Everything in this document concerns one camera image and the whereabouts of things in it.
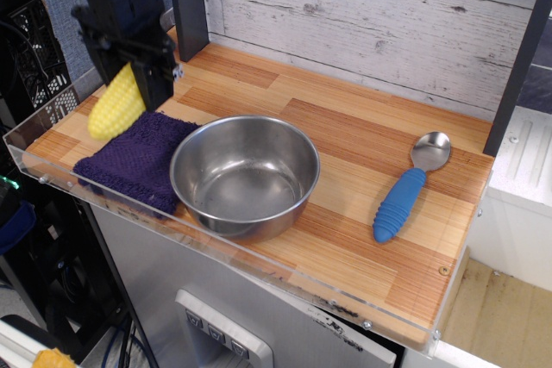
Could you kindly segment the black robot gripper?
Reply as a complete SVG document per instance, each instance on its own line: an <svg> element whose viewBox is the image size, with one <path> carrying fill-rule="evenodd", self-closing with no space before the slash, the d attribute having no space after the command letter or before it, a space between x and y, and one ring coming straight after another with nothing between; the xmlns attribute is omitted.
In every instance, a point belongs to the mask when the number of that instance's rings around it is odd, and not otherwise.
<svg viewBox="0 0 552 368"><path fill-rule="evenodd" d="M181 70L175 43L161 27L163 0L87 0L73 9L83 41L100 78L109 85L131 62L146 110L154 112L173 97Z"/></svg>

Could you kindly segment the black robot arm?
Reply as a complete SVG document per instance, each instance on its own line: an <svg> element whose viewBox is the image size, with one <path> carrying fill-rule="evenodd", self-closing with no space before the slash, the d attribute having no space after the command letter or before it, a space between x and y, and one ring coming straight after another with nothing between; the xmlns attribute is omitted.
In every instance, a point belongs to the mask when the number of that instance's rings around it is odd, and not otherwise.
<svg viewBox="0 0 552 368"><path fill-rule="evenodd" d="M148 111L173 96L181 76L175 42L161 26L164 0L87 0L72 9L101 79L110 84L127 64Z"/></svg>

